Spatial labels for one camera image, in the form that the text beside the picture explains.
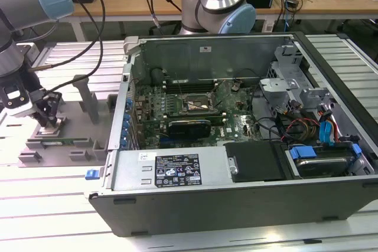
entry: blue tab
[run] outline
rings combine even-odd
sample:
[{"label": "blue tab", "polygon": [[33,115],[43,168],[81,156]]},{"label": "blue tab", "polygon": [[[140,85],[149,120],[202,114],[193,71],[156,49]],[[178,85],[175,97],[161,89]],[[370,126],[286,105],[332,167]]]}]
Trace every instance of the blue tab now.
[{"label": "blue tab", "polygon": [[358,144],[353,144],[352,150],[356,154],[357,157],[359,157],[362,154],[362,150]]},{"label": "blue tab", "polygon": [[291,149],[290,151],[290,155],[293,159],[298,159],[299,158],[299,155],[298,155],[298,152],[293,148]]},{"label": "blue tab", "polygon": [[312,146],[293,147],[290,150],[290,154],[293,159],[311,159],[317,157],[317,154],[315,153]]},{"label": "blue tab", "polygon": [[327,143],[333,146],[334,142],[331,141],[330,136],[332,133],[332,124],[328,121],[323,121],[320,123],[319,129],[319,140],[322,143]]},{"label": "blue tab", "polygon": [[100,171],[96,171],[94,169],[87,171],[87,174],[85,174],[85,179],[86,180],[100,179]]}]

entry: workbench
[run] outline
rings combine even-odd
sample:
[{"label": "workbench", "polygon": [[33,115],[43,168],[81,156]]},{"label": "workbench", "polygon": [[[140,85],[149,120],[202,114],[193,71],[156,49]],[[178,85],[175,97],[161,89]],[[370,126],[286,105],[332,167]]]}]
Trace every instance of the workbench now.
[{"label": "workbench", "polygon": [[[181,7],[181,0],[173,0]],[[295,19],[375,19],[378,18],[378,4],[371,0],[303,0],[302,9]],[[152,21],[146,0],[104,0],[106,21],[120,22],[120,32],[125,33],[123,22]],[[99,0],[86,4],[94,19],[101,21],[102,9]],[[165,0],[154,0],[155,13],[161,22],[180,21],[181,14]],[[257,19],[264,20],[263,32],[271,32],[281,10],[281,1],[273,0],[272,7],[257,9]],[[61,22],[71,23],[78,41],[85,41],[83,22],[90,22],[80,5],[75,4],[75,12]]]},{"label": "workbench", "polygon": [[[336,35],[309,35],[308,39],[327,60],[348,88],[378,119],[378,70],[349,39]],[[65,60],[88,42],[64,42],[45,48],[39,60]],[[118,93],[125,64],[123,41],[104,43],[104,62],[89,80],[89,89],[99,100]],[[75,74],[93,68],[99,44],[79,61],[38,73],[50,88]],[[317,82],[315,70],[310,70]],[[61,89],[65,101],[79,101],[77,89]],[[99,166],[19,168],[18,153],[37,122],[0,114],[0,251],[360,251],[378,248],[378,201],[345,221],[277,225],[201,233],[119,238],[97,214],[84,192],[99,189],[100,180],[87,181],[89,169]]]}]

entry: power supply label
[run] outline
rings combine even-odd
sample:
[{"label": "power supply label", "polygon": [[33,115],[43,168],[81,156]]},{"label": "power supply label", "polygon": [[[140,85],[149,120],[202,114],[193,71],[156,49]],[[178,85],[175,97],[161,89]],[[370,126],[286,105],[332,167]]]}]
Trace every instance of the power supply label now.
[{"label": "power supply label", "polygon": [[155,186],[201,185],[200,159],[197,154],[157,156],[155,158]]}]

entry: wooden desk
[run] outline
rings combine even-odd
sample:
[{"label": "wooden desk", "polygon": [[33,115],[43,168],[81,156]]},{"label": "wooden desk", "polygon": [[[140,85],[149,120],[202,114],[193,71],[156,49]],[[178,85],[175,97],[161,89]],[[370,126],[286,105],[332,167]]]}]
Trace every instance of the wooden desk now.
[{"label": "wooden desk", "polygon": [[[181,6],[181,0],[173,0]],[[368,19],[378,18],[378,3],[371,0],[303,0],[302,9],[296,14],[296,19]],[[107,21],[151,21],[151,15],[146,0],[104,0]],[[86,5],[100,21],[102,10],[99,0]],[[154,0],[155,12],[160,21],[180,20],[180,12],[165,0]],[[273,0],[269,9],[257,9],[257,19],[265,20],[263,32],[271,32],[274,22],[281,10],[280,0]],[[72,16],[63,19],[70,22],[78,41],[84,41],[81,28],[82,22],[89,22],[84,10],[76,4]]]}]

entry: motherboard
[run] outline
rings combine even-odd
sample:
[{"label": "motherboard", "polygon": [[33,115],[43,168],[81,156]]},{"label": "motherboard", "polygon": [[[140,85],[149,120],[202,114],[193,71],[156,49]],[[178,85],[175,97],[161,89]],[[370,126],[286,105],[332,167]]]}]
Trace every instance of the motherboard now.
[{"label": "motherboard", "polygon": [[252,89],[235,80],[209,86],[136,85],[139,147],[190,148],[261,140],[250,110]]}]

